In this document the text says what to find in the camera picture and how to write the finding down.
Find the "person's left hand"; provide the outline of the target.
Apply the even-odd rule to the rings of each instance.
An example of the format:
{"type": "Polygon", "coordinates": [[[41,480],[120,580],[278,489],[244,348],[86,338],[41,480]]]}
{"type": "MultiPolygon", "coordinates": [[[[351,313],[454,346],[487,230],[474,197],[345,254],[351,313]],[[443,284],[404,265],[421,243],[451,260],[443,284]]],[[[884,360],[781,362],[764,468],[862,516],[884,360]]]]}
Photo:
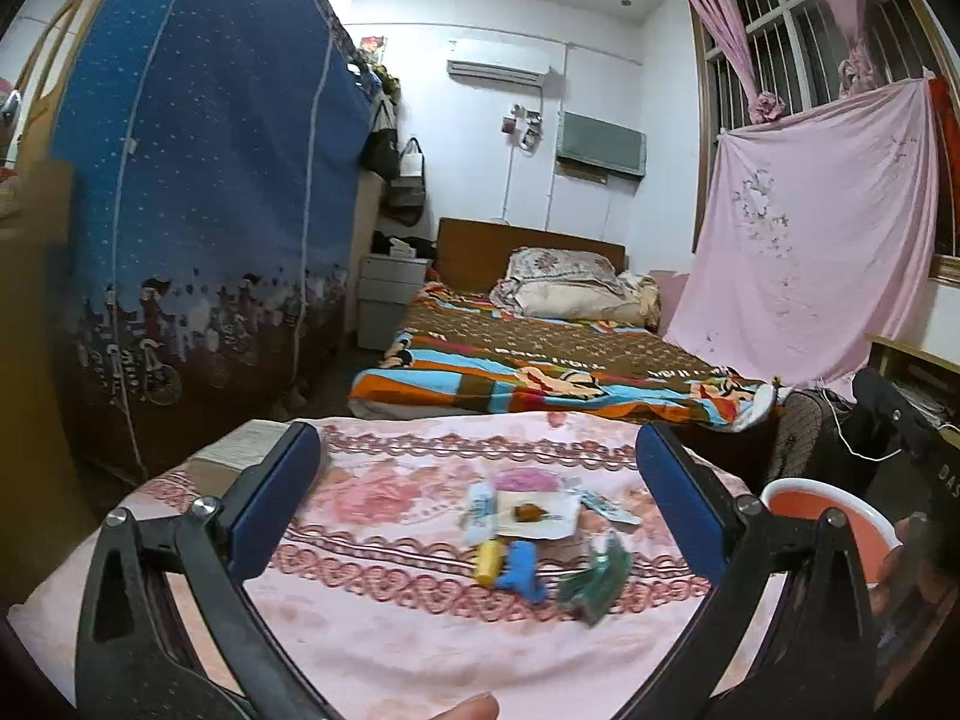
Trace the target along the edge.
{"type": "Polygon", "coordinates": [[[500,717],[500,704],[491,692],[472,695],[457,706],[439,712],[431,720],[496,720],[500,717]]]}

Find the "person's right hand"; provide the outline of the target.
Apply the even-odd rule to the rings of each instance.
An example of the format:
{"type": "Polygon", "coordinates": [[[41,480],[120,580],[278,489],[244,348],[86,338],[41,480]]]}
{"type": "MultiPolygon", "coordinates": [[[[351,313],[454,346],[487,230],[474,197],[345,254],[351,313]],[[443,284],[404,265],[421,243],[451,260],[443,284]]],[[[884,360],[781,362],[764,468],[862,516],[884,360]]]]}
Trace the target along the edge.
{"type": "Polygon", "coordinates": [[[929,517],[914,512],[895,525],[900,544],[884,557],[878,569],[877,583],[869,592],[871,610],[880,617],[889,608],[898,608],[911,590],[918,590],[926,603],[937,605],[957,582],[934,561],[932,537],[935,531],[929,517]]]}

